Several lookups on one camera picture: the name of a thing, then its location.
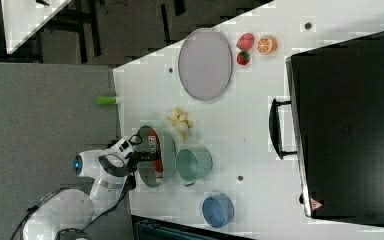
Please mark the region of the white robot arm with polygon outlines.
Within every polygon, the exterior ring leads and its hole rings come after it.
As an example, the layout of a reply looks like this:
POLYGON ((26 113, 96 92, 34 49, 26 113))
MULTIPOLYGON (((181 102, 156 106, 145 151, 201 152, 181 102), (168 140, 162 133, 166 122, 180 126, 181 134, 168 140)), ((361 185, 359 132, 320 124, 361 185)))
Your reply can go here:
POLYGON ((141 162, 161 157, 157 149, 136 149, 126 138, 106 149, 78 153, 73 170, 78 178, 91 180, 86 189, 62 187, 48 193, 21 223, 22 240, 88 240, 85 230, 102 215, 113 211, 125 194, 135 188, 134 173, 141 162))

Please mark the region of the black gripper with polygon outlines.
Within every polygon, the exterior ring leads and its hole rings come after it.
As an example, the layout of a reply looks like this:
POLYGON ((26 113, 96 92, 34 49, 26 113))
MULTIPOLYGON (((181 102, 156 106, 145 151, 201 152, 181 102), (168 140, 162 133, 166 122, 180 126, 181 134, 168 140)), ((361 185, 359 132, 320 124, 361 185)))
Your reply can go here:
POLYGON ((156 161, 161 158, 158 152, 133 152, 127 165, 129 167, 136 167, 140 162, 156 161))

